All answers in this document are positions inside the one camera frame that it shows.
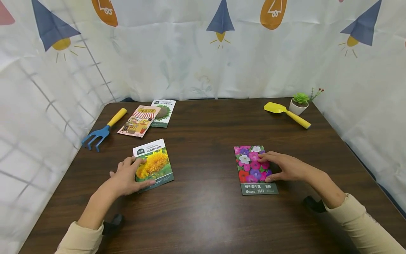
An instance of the white curtain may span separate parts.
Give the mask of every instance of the white curtain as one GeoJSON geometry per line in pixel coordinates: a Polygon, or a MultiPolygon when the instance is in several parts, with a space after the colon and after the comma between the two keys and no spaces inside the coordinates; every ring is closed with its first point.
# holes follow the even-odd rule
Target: white curtain
{"type": "Polygon", "coordinates": [[[324,88],[320,111],[406,209],[406,2],[0,1],[0,253],[18,252],[104,105],[126,97],[324,88]]]}

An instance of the pink flower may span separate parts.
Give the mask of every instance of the pink flower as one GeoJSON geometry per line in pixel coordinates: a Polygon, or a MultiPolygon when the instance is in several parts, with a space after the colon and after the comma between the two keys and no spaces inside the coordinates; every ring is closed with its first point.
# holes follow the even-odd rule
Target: pink flower
{"type": "Polygon", "coordinates": [[[259,159],[257,152],[250,152],[250,153],[248,154],[248,156],[250,157],[250,159],[251,159],[252,161],[257,161],[257,160],[259,159]]]}
{"type": "Polygon", "coordinates": [[[250,171],[250,169],[251,169],[251,167],[250,167],[250,165],[249,164],[244,164],[244,171],[247,171],[247,172],[249,172],[250,171]]]}
{"type": "Polygon", "coordinates": [[[268,169],[268,168],[269,168],[269,162],[267,162],[267,161],[266,161],[266,162],[262,162],[262,163],[261,163],[261,166],[262,166],[263,169],[268,169]]]}
{"type": "Polygon", "coordinates": [[[261,179],[260,179],[260,181],[265,181],[265,178],[266,178],[266,171],[264,171],[264,172],[261,173],[261,179]]]}
{"type": "Polygon", "coordinates": [[[253,161],[250,165],[252,169],[259,169],[261,167],[261,164],[258,161],[253,161]]]}
{"type": "Polygon", "coordinates": [[[234,146],[234,153],[239,154],[240,153],[240,148],[238,146],[234,146]]]}

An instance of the beige sleeve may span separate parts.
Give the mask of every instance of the beige sleeve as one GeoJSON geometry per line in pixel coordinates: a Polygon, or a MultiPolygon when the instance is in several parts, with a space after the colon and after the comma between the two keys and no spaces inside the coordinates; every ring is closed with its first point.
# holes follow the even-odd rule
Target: beige sleeve
{"type": "Polygon", "coordinates": [[[94,254],[102,241],[103,224],[97,230],[82,228],[73,222],[55,254],[94,254]]]}
{"type": "Polygon", "coordinates": [[[405,249],[378,223],[351,194],[328,213],[348,233],[360,253],[406,253],[405,249]]]}

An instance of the brown table surface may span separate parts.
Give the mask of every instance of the brown table surface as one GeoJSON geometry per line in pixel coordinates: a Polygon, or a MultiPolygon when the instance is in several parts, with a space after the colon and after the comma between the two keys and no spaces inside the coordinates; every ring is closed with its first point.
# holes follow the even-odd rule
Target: brown table surface
{"type": "Polygon", "coordinates": [[[340,253],[331,225],[301,204],[317,194],[302,182],[278,182],[278,195],[241,194],[233,146],[263,145],[326,171],[403,246],[406,221],[314,105],[301,115],[305,130],[285,114],[263,110],[288,98],[190,100],[176,103],[167,129],[150,128],[141,139],[117,134],[138,105],[108,104],[93,130],[122,107],[127,113],[100,145],[81,148],[24,244],[21,253],[53,253],[91,194],[132,148],[164,138],[175,180],[121,198],[111,214],[126,223],[105,253],[340,253]]]}

